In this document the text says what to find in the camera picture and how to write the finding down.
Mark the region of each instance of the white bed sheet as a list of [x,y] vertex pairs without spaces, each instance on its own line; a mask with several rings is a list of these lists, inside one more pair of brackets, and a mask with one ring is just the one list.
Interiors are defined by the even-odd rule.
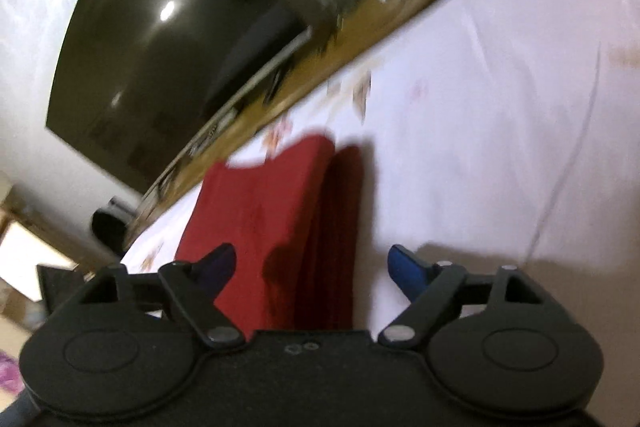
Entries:
[[[518,264],[602,344],[591,412],[636,424],[640,0],[440,1],[230,163],[312,130],[366,151],[356,327],[377,334],[407,305],[386,273],[394,243],[470,270]],[[172,260],[198,191],[134,243],[130,271]]]

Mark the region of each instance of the black television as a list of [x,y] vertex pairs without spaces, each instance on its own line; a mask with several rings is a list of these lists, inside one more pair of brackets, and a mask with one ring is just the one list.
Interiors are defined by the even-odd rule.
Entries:
[[47,127],[145,192],[309,35],[281,0],[78,0]]

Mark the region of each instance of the television screen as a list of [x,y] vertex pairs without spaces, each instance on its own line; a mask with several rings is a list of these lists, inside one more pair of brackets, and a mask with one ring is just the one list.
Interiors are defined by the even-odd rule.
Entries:
[[47,127],[145,192],[305,30],[279,0],[78,0]]

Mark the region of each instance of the metal screw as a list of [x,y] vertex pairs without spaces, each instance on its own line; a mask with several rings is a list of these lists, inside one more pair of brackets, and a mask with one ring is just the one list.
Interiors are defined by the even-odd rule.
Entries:
[[415,337],[415,330],[410,326],[396,324],[386,328],[383,334],[389,342],[405,342]]
[[211,342],[227,344],[238,340],[240,331],[236,330],[236,328],[218,326],[207,331],[207,336]]
[[289,346],[285,346],[285,353],[289,353],[290,355],[299,355],[302,353],[302,346],[300,344],[289,344]]

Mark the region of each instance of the red cloth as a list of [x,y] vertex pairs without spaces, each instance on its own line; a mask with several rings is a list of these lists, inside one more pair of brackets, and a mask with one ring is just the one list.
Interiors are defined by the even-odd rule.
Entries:
[[213,165],[176,259],[222,243],[238,256],[216,306],[258,329],[350,329],[362,185],[360,150],[308,136],[254,168]]

